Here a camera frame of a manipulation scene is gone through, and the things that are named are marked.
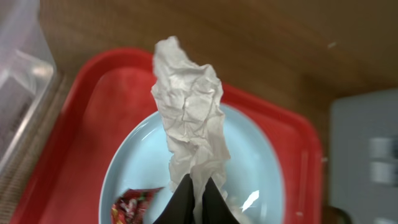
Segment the red snack wrapper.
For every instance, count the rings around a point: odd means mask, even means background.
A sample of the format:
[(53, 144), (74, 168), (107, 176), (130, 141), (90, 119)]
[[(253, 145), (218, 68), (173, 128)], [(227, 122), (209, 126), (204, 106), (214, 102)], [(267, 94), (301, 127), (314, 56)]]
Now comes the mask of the red snack wrapper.
[(127, 189), (111, 207), (111, 223), (143, 224), (146, 210), (162, 189)]

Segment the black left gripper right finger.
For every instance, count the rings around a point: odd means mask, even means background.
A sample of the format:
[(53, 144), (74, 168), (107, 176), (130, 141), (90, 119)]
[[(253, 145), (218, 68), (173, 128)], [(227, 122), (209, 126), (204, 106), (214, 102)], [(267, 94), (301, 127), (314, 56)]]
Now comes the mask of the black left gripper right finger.
[(206, 183), (202, 207), (203, 224), (239, 224), (212, 178)]

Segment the yellow plastic cup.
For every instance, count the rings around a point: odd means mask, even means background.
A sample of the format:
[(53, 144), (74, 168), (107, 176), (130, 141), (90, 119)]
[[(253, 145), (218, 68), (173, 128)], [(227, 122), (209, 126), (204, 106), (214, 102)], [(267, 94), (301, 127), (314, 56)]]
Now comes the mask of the yellow plastic cup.
[(322, 224), (353, 224), (353, 221), (344, 210), (325, 205), (322, 207)]

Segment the white tissue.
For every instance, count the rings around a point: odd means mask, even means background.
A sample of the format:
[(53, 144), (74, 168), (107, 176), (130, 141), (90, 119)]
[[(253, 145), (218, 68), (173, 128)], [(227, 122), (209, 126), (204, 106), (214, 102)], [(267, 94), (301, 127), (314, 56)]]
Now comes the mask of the white tissue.
[(196, 223), (203, 223), (202, 196), (208, 179), (218, 190), (226, 182), (224, 165), (230, 160), (223, 134), (224, 113), (220, 108), (223, 88), (210, 64), (192, 62), (176, 36), (155, 45), (151, 89), (173, 154), (170, 188), (176, 190), (185, 175), (193, 182)]

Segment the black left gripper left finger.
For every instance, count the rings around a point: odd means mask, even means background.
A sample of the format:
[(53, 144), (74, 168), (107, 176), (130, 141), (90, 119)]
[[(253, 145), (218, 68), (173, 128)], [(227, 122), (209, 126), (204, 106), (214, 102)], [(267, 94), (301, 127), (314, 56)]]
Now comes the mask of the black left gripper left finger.
[(190, 175), (186, 174), (154, 224), (192, 224), (194, 208), (193, 182)]

